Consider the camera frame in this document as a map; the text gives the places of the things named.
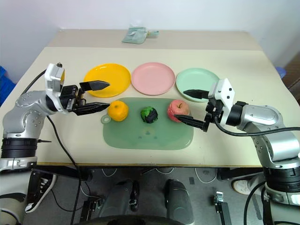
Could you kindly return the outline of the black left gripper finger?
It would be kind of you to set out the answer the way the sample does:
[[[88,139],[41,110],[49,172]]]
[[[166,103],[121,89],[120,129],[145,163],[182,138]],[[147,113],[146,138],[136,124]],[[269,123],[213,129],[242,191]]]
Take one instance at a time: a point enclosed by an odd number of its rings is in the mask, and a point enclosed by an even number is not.
[[[109,103],[87,103],[85,105],[76,105],[72,112],[74,112],[77,116],[93,114],[97,112],[101,112],[110,106]]]
[[[80,87],[83,92],[90,91],[90,90],[91,91],[103,90],[109,86],[110,83],[105,81],[99,81],[99,80],[80,83]]]

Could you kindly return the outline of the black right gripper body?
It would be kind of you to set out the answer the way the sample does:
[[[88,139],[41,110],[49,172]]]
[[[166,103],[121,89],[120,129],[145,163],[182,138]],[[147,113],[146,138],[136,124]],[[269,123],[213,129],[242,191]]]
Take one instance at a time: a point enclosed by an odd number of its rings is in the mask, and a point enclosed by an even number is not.
[[[206,115],[204,118],[204,125],[202,131],[207,132],[209,124],[215,123],[215,117],[217,122],[220,123],[223,116],[223,102],[221,100],[210,99],[206,106]]]

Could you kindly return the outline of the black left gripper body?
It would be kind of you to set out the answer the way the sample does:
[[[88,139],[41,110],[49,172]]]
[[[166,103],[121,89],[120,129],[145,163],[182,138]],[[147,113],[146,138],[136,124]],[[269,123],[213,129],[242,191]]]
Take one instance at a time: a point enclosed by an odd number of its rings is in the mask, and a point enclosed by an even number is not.
[[[82,113],[83,107],[86,104],[86,99],[83,98],[85,89],[76,85],[64,86],[60,93],[60,103],[63,109],[68,112]]]

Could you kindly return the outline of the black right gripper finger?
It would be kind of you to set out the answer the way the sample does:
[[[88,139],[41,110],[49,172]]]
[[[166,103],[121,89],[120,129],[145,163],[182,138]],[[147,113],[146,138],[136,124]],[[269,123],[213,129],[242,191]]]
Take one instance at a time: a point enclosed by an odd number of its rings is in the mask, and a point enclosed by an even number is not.
[[[186,90],[183,91],[184,94],[197,99],[209,99],[209,92],[206,90]]]
[[[174,115],[174,117],[179,120],[180,122],[188,125],[188,126],[192,126],[195,128],[199,128],[202,129],[204,126],[204,122],[200,121],[200,120],[196,120],[194,119],[192,116],[188,116],[188,115]]]

